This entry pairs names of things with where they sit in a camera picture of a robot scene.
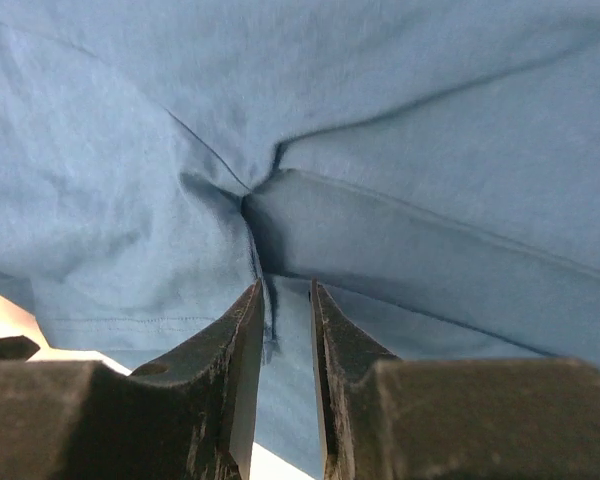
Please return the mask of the teal blue t shirt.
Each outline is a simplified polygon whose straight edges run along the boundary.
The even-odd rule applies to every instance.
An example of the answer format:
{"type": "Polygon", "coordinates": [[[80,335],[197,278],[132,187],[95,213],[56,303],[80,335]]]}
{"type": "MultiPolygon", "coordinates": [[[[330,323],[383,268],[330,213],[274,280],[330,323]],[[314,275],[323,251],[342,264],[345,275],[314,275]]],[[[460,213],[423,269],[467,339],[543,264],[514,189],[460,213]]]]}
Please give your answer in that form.
{"type": "Polygon", "coordinates": [[[257,278],[314,478],[312,279],[403,358],[600,369],[600,1],[0,1],[0,294],[131,369],[257,278]]]}

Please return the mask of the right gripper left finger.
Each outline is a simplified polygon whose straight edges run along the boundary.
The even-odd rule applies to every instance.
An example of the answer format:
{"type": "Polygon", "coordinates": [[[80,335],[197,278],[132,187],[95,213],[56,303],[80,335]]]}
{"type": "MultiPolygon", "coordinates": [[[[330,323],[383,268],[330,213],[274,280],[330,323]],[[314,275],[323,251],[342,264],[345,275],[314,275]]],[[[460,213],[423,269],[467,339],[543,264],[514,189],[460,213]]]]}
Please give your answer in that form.
{"type": "Polygon", "coordinates": [[[123,375],[99,361],[0,360],[0,479],[245,479],[262,286],[123,375]]]}

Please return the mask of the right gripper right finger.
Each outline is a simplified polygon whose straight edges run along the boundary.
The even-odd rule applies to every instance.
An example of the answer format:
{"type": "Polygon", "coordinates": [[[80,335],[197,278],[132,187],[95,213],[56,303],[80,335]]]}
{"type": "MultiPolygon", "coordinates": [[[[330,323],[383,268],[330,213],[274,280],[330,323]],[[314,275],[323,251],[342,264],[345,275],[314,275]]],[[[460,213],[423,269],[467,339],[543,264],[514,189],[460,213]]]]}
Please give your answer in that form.
{"type": "Polygon", "coordinates": [[[600,371],[571,358],[405,361],[310,290],[328,479],[600,479],[600,371]]]}

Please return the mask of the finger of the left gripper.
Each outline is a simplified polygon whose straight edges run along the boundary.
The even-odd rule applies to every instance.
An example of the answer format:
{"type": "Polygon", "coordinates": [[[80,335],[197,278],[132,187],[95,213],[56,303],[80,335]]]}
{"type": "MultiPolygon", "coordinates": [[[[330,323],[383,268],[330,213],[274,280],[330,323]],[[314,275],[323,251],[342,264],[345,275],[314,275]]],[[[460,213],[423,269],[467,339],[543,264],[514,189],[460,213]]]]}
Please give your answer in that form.
{"type": "Polygon", "coordinates": [[[40,346],[24,335],[0,337],[0,360],[28,360],[39,350],[40,346]]]}

